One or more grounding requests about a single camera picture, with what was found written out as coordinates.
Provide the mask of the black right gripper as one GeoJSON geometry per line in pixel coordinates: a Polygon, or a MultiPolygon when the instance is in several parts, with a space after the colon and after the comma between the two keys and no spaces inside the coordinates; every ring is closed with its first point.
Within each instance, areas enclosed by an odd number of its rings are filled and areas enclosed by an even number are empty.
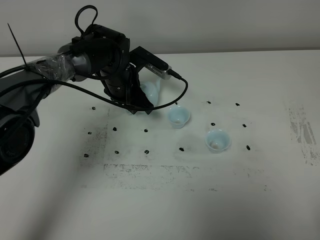
{"type": "Polygon", "coordinates": [[[131,99],[130,105],[125,103],[125,87],[131,85],[131,83],[139,84],[140,82],[139,72],[136,71],[133,64],[129,64],[123,71],[120,71],[111,78],[101,80],[101,82],[104,86],[104,93],[107,94],[111,100],[126,105],[126,110],[131,114],[146,113],[149,115],[152,112],[154,105],[146,97],[134,97],[131,99]]]}

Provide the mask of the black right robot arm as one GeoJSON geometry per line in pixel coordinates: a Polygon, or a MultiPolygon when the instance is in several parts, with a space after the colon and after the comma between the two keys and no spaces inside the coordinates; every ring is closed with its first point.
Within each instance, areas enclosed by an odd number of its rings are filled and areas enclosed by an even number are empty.
{"type": "Polygon", "coordinates": [[[30,151],[40,125],[37,107],[61,86],[86,79],[102,82],[112,104],[135,113],[154,105],[140,87],[139,71],[149,60],[143,48],[130,50],[118,31],[91,24],[58,53],[0,74],[0,171],[17,165],[30,151]]]}

